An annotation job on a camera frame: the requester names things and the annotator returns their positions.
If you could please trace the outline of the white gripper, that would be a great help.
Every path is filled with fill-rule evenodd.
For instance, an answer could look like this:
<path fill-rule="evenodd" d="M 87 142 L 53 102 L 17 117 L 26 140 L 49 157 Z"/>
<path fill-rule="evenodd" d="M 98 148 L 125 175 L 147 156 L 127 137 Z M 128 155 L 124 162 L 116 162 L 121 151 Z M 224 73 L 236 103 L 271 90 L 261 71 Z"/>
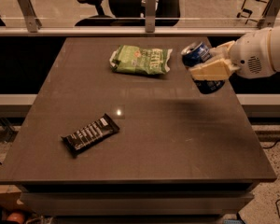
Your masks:
<path fill-rule="evenodd" d="M 274 75 L 270 57 L 271 31 L 265 28 L 211 48 L 210 54 L 219 60 L 195 65 L 189 70 L 191 76 L 199 81 L 217 81 L 226 80 L 235 72 L 248 79 Z"/>

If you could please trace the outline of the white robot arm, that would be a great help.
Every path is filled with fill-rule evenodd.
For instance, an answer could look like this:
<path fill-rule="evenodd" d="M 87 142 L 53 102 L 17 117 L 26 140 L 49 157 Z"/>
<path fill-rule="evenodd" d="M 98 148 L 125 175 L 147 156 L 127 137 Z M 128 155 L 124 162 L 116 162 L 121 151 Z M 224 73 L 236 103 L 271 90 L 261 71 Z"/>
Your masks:
<path fill-rule="evenodd" d="M 280 72 L 280 26 L 264 28 L 210 49 L 212 58 L 190 68 L 195 80 L 253 79 Z"/>

